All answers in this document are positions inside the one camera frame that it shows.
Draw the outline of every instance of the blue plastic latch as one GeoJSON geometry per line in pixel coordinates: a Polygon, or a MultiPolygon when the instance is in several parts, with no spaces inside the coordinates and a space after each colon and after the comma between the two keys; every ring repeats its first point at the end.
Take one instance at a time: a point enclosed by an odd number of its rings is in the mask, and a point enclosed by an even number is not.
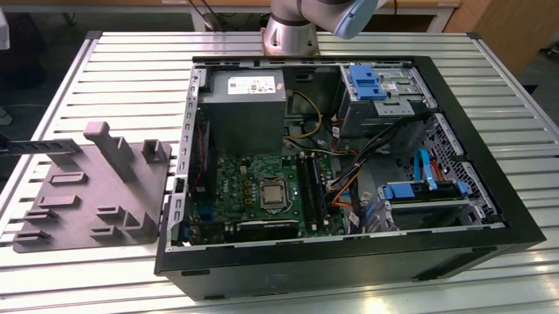
{"type": "Polygon", "coordinates": [[[370,65],[350,65],[350,78],[359,100],[385,100],[387,98],[381,86],[381,78],[370,65]]]}
{"type": "Polygon", "coordinates": [[[390,187],[390,186],[385,186],[385,187],[383,187],[383,192],[385,192],[385,198],[386,198],[387,200],[394,199],[394,193],[393,193],[393,189],[391,189],[391,187],[390,187]]]}
{"type": "Polygon", "coordinates": [[[417,197],[417,194],[414,193],[414,189],[411,188],[411,184],[409,183],[391,184],[390,187],[394,192],[394,196],[397,198],[415,198],[417,197]]]}
{"type": "Polygon", "coordinates": [[[458,191],[461,191],[461,196],[466,198],[469,196],[470,190],[469,185],[465,181],[458,181],[457,183],[458,191]]]}

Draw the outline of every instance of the desk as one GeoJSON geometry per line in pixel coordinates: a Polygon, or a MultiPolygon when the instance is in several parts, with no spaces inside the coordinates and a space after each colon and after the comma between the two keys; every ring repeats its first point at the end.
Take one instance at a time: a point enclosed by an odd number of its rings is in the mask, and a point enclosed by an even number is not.
{"type": "MultiPolygon", "coordinates": [[[[23,156],[0,195],[0,311],[521,314],[557,310],[559,131],[483,41],[450,33],[364,33],[343,41],[322,33],[319,45],[324,55],[434,58],[547,241],[446,280],[194,302],[166,278],[154,275],[156,244],[30,254],[12,251],[15,232],[50,168],[46,156],[23,156]]],[[[124,136],[131,143],[146,138],[172,141],[176,155],[191,58],[224,54],[262,54],[259,33],[91,37],[32,139],[71,137],[84,143],[87,122],[106,120],[112,136],[124,136]]],[[[170,173],[175,167],[172,160],[170,173]]],[[[167,189],[172,189],[171,180],[167,189]]]]}
{"type": "MultiPolygon", "coordinates": [[[[208,4],[220,13],[270,12],[270,0],[208,0],[208,4]]],[[[427,31],[441,33],[462,0],[398,0],[398,4],[402,15],[433,16],[427,31]]],[[[0,7],[4,12],[186,12],[192,15],[194,30],[206,31],[204,21],[187,0],[0,0],[0,7]]],[[[207,13],[203,5],[199,9],[207,13]]],[[[394,2],[375,11],[393,13],[394,2]]]]}

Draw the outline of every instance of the green motherboard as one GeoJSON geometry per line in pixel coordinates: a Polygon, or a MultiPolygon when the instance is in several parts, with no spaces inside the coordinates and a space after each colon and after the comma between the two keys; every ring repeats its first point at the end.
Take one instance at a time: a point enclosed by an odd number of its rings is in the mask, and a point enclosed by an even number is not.
{"type": "MultiPolygon", "coordinates": [[[[328,215],[328,221],[318,230],[306,228],[296,159],[296,156],[243,158],[224,156],[219,159],[214,214],[216,222],[291,219],[299,221],[300,237],[344,234],[342,213],[328,215]],[[268,201],[274,202],[276,199],[280,201],[276,197],[279,193],[272,190],[278,187],[276,184],[286,192],[286,194],[282,193],[287,196],[284,207],[267,209],[268,201]],[[270,187],[268,196],[260,195],[267,187],[270,187]]],[[[318,157],[318,165],[320,180],[326,183],[334,176],[330,158],[318,157]]]]}

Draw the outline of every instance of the blue drive bracket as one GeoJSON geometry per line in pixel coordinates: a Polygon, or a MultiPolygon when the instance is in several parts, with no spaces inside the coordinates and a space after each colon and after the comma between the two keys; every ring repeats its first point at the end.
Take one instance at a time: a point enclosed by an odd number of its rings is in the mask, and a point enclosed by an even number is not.
{"type": "Polygon", "coordinates": [[[414,157],[414,180],[421,181],[422,180],[422,167],[419,165],[419,161],[423,162],[423,171],[426,174],[426,181],[429,183],[429,188],[431,190],[437,190],[439,187],[437,186],[435,179],[434,179],[434,173],[431,171],[431,163],[429,161],[429,152],[427,149],[421,148],[417,151],[417,155],[414,157]]]}
{"type": "Polygon", "coordinates": [[[385,100],[389,97],[371,65],[350,65],[350,79],[358,100],[385,100]]]}

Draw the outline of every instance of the table leg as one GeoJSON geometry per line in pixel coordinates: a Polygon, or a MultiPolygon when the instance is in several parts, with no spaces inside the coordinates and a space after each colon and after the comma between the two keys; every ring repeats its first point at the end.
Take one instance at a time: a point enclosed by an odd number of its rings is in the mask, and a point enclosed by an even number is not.
{"type": "Polygon", "coordinates": [[[431,21],[431,24],[429,25],[427,33],[443,32],[449,20],[451,19],[453,12],[454,8],[439,9],[439,12],[437,13],[437,16],[431,21]]]}

